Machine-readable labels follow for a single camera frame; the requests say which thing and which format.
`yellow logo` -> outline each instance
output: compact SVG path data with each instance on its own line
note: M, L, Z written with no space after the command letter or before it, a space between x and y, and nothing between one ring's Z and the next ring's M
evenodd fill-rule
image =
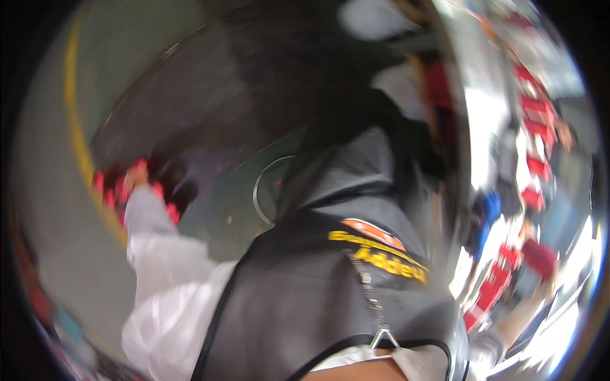
M371 263L373 266L379 267L391 274L402 275L407 278L415 278L422 283L426 283L426 272L430 272L426 266L419 264L419 262L401 253L400 251L383 245L379 242L368 240L366 238L358 237L355 235L348 234L348 232L342 232L335 230L328 234L329 241L346 241L357 243L360 245L360 249L356 252L355 257L365 262ZM406 263L401 262L398 258L388 259L385 252L379 252L377 254L371 253L371 248L375 248L387 253L396 255L406 259L409 263L421 267L418 269L413 266L409 266Z

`metal clip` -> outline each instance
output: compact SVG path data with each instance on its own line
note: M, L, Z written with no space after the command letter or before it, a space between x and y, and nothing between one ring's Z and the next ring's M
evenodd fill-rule
M386 334L388 339L390 339L390 341L392 342L392 344L396 347L396 348L400 348L400 344L398 344L398 341L396 340L396 338L394 337L394 335L392 335L392 333L390 332L389 329L387 328L381 328L377 331L377 333L375 334L375 337L373 337L373 341L371 341L371 343L368 345L368 347L370 349L375 349L377 348L377 346L379 345L379 342L381 341L381 337L383 336L383 334Z

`white sleeve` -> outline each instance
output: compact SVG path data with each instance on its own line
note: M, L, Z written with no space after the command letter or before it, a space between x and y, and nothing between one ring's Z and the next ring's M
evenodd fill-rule
M505 354L504 341L494 329L487 329L470 335L468 344L470 365L466 380L485 380L493 367L502 361Z
M180 235L149 186L132 193L125 222L137 285L123 351L154 380L188 381L235 262L218 263L207 243Z
M129 196L125 208L125 227L128 241L138 233L178 234L165 211L165 204L150 185L137 187Z

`white shirt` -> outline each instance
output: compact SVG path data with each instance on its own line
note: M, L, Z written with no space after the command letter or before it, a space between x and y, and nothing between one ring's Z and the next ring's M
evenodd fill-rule
M123 326L128 359L156 381L188 381L218 300L236 261L217 262L207 244L178 233L165 205L148 186L138 187L125 213L127 261L137 277L134 309ZM504 355L493 332L470 340L469 380L485 379ZM368 346L340 351L311 371L371 360ZM448 359L433 345L396 350L392 358L409 381L443 381Z

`yellow line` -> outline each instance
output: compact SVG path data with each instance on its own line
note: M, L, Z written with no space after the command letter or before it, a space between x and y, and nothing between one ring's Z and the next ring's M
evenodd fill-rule
M92 187L95 165L93 165L88 144L85 142L85 137L82 133L81 119L79 117L76 102L76 53L78 51L81 22L82 12L78 11L76 17L74 18L72 29L70 30L70 37L68 39L68 47L66 49L65 56L65 83L63 95L68 124L70 125L72 150L74 151L74 156L81 172L81 178L85 183L85 187L87 188L89 196L93 201L93 205L95 205L95 209L98 211L100 217L104 220L104 223L110 233L115 236L117 241L121 244L121 247L125 248L127 246L127 237L124 230L119 226L117 217L114 215L114 213L105 208L104 204L102 203L101 195L97 194Z

